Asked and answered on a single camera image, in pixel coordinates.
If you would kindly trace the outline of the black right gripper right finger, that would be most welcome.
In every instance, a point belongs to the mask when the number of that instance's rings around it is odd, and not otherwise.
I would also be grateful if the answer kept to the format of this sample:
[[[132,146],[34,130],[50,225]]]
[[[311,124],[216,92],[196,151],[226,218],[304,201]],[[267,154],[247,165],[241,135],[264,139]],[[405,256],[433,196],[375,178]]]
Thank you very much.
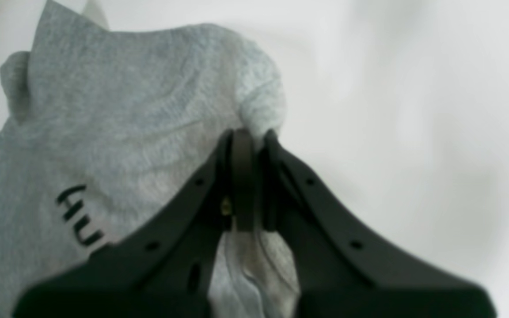
[[[487,292],[409,254],[346,208],[273,130],[261,152],[262,224],[285,240],[296,318],[495,318]]]

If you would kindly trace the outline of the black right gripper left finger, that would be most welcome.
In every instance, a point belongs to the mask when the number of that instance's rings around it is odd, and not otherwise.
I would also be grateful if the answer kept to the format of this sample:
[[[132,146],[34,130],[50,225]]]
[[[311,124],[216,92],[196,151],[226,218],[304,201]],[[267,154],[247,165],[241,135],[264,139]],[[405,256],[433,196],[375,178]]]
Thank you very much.
[[[75,268],[29,288],[15,318],[212,318],[220,211],[233,132],[153,219]]]

